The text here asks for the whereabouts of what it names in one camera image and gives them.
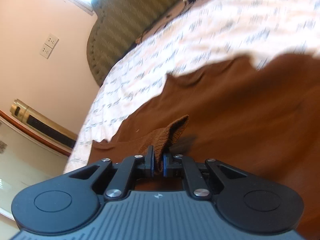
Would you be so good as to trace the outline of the olive green padded headboard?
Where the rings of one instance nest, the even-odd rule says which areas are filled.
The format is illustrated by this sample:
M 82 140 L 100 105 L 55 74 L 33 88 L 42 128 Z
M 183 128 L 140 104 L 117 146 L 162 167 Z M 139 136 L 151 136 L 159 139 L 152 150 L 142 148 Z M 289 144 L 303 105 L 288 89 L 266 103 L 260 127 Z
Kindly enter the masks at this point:
M 87 61 L 98 86 L 144 31 L 179 0 L 92 0 L 97 20 L 87 41 Z

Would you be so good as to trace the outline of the white script-print bed sheet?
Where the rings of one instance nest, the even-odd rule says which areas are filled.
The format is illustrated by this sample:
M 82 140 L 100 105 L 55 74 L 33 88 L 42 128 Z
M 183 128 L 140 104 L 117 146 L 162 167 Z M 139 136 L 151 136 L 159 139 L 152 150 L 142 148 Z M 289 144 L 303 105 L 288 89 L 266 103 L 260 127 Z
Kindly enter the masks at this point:
M 166 75 L 249 54 L 255 68 L 283 53 L 319 55 L 319 0 L 200 0 L 119 60 L 102 85 L 65 166 L 88 162 L 93 141 L 110 140 Z

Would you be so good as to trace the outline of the gold and black heater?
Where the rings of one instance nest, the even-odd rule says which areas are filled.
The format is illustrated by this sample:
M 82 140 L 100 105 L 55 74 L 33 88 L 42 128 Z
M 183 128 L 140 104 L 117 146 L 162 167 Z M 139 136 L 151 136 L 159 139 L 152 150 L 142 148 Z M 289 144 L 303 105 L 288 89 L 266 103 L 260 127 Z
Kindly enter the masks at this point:
M 75 133 L 48 119 L 21 100 L 13 101 L 10 112 L 17 120 L 37 133 L 69 149 L 74 147 L 78 137 Z

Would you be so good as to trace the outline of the brown knit garment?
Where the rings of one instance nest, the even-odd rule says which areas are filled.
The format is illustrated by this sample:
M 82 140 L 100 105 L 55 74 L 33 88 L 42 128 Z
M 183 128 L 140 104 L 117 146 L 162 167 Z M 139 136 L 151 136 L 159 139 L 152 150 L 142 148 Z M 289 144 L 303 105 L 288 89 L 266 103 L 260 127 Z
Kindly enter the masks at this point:
M 214 158 L 286 185 L 303 198 L 298 232 L 319 239 L 319 58 L 285 54 L 257 70 L 244 55 L 167 75 L 162 93 L 129 115 L 89 163 L 155 151 Z

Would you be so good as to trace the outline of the white wall socket plate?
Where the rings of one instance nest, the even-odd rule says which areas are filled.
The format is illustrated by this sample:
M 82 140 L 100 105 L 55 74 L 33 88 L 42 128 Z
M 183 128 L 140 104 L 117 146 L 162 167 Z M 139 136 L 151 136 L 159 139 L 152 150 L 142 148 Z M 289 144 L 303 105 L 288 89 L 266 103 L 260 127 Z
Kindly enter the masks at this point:
M 41 47 L 40 55 L 43 56 L 45 59 L 48 59 L 55 48 L 56 44 L 58 43 L 59 38 L 53 34 L 49 34 L 46 41 Z

